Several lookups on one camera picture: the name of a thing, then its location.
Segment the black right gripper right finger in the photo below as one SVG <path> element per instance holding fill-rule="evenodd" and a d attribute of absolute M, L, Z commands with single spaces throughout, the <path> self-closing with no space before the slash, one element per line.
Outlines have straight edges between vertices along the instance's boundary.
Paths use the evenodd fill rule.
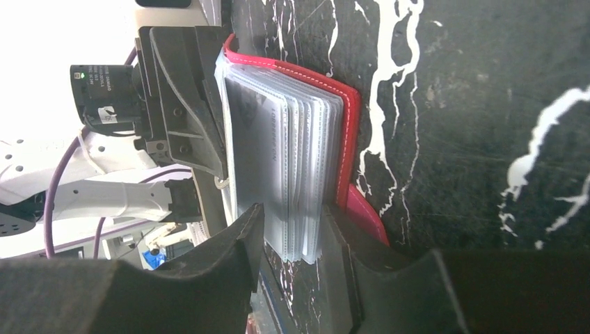
<path fill-rule="evenodd" d="M 589 253 L 440 250 L 409 260 L 322 209 L 341 333 L 588 333 Z"/>

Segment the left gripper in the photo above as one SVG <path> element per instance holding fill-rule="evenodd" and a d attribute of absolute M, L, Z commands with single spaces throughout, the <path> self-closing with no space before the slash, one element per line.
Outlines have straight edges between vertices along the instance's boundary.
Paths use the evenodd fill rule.
<path fill-rule="evenodd" d="M 227 178 L 223 105 L 214 73 L 228 31 L 144 26 L 138 32 L 139 66 L 70 66 L 80 121 L 98 134 L 133 137 L 137 150 L 147 150 L 147 137 L 165 140 L 171 161 Z"/>

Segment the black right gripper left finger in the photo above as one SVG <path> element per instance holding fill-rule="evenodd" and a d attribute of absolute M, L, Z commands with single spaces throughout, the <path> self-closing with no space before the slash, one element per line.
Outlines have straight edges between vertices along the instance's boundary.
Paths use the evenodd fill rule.
<path fill-rule="evenodd" d="M 124 260 L 1 261 L 2 333 L 245 333 L 264 205 L 150 271 Z"/>

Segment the red leather card holder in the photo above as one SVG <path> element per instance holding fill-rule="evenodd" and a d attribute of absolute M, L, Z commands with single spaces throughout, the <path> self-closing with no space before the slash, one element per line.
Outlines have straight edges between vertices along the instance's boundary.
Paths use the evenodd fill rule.
<path fill-rule="evenodd" d="M 231 34 L 223 43 L 214 76 L 223 105 L 228 176 L 216 179 L 227 219 L 238 217 L 234 180 L 232 123 L 225 80 L 237 74 L 285 98 L 288 135 L 286 168 L 289 252 L 285 262 L 313 263 L 321 252 L 320 221 L 324 205 L 339 207 L 362 231 L 388 243 L 380 217 L 351 183 L 353 153 L 360 118 L 359 92 L 304 67 L 272 58 L 242 54 Z"/>

